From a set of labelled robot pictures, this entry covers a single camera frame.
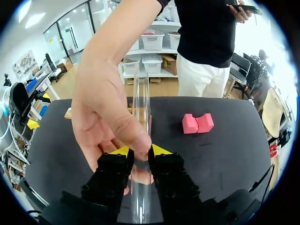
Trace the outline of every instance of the wooden floor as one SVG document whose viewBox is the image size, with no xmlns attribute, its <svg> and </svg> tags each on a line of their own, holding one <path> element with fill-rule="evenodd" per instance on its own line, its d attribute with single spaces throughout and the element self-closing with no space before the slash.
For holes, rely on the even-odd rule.
<svg viewBox="0 0 300 225">
<path fill-rule="evenodd" d="M 75 71 L 76 65 L 73 66 L 58 82 L 53 82 L 52 86 L 61 99 L 69 99 L 73 97 L 74 85 L 75 85 Z M 229 82 L 227 82 L 225 91 L 228 88 Z M 133 96 L 133 85 L 124 85 L 127 96 Z M 150 96 L 177 96 L 178 93 L 178 79 L 177 78 L 162 78 L 161 83 L 150 83 Z M 47 90 L 47 94 L 51 99 L 55 99 L 53 94 Z M 233 89 L 228 98 L 241 99 L 241 91 Z M 272 189 L 278 177 L 278 157 L 271 160 L 276 164 L 274 174 L 272 177 L 270 188 Z"/>
</svg>

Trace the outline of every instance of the glass wall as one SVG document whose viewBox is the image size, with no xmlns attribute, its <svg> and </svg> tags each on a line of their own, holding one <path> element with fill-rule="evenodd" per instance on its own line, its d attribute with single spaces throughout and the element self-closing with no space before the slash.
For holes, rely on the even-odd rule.
<svg viewBox="0 0 300 225">
<path fill-rule="evenodd" d="M 73 64 L 79 62 L 83 49 L 93 36 L 89 16 L 87 4 L 83 4 L 58 21 L 63 42 Z"/>
<path fill-rule="evenodd" d="M 90 1 L 90 12 L 92 14 L 95 30 L 98 30 L 100 28 L 100 26 L 106 20 L 104 0 L 91 0 Z"/>
<path fill-rule="evenodd" d="M 57 65 L 61 59 L 67 58 L 56 23 L 44 33 L 44 37 L 48 45 L 49 52 L 53 57 L 53 63 Z"/>
</svg>

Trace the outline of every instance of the yellow object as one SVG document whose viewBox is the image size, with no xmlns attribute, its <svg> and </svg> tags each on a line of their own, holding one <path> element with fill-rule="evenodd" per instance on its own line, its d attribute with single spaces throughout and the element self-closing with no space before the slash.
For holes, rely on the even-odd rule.
<svg viewBox="0 0 300 225">
<path fill-rule="evenodd" d="M 33 130 L 33 129 L 35 129 L 35 128 L 39 128 L 38 122 L 36 122 L 36 121 L 34 121 L 34 120 L 31 120 L 31 119 L 29 119 L 29 121 L 28 121 L 28 123 L 27 123 L 27 126 L 28 126 L 31 130 Z"/>
<path fill-rule="evenodd" d="M 121 155 L 124 155 L 127 157 L 128 152 L 129 152 L 129 147 L 124 146 L 116 151 L 111 152 L 110 154 L 113 154 L 113 155 L 121 154 Z"/>
<path fill-rule="evenodd" d="M 47 95 L 46 93 L 43 95 L 44 98 L 48 98 L 51 101 L 51 98 L 49 97 L 49 95 Z"/>
<path fill-rule="evenodd" d="M 154 155 L 155 156 L 158 156 L 160 154 L 165 154 L 165 155 L 170 155 L 172 154 L 171 152 L 167 151 L 167 150 L 164 150 L 163 148 L 155 145 L 155 144 L 152 144 L 152 147 L 153 147 L 153 151 L 154 151 Z"/>
<path fill-rule="evenodd" d="M 165 154 L 165 155 L 170 155 L 172 154 L 171 152 L 167 151 L 167 150 L 164 150 L 163 148 L 155 145 L 155 144 L 152 144 L 152 147 L 153 147 L 153 151 L 154 151 L 154 155 L 155 156 L 158 156 L 160 154 Z M 128 154 L 128 151 L 129 151 L 129 147 L 128 146 L 124 146 L 116 151 L 113 151 L 111 152 L 110 154 L 113 154 L 113 155 L 117 155 L 117 154 L 121 154 L 121 155 L 124 155 L 127 157 L 127 154 Z"/>
</svg>

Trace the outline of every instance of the transparent acrylic tube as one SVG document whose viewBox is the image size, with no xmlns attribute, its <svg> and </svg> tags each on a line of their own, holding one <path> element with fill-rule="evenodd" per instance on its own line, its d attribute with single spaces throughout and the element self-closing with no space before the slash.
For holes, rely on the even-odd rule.
<svg viewBox="0 0 300 225">
<path fill-rule="evenodd" d="M 149 77 L 137 74 L 134 81 L 133 115 L 150 134 Z M 148 162 L 135 159 L 131 172 L 131 209 L 134 224 L 150 223 L 151 172 Z"/>
</svg>

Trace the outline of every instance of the blue object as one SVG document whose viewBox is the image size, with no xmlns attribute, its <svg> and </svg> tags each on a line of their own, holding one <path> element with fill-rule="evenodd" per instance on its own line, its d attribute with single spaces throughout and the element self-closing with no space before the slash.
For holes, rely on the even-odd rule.
<svg viewBox="0 0 300 225">
<path fill-rule="evenodd" d="M 48 106 L 44 105 L 41 112 L 39 113 L 41 117 L 45 114 L 46 110 L 48 109 Z"/>
<path fill-rule="evenodd" d="M 34 78 L 34 79 L 27 85 L 27 87 L 26 87 L 27 92 L 29 92 L 29 91 L 33 88 L 33 86 L 34 86 L 36 83 L 37 83 L 37 79 Z"/>
</svg>

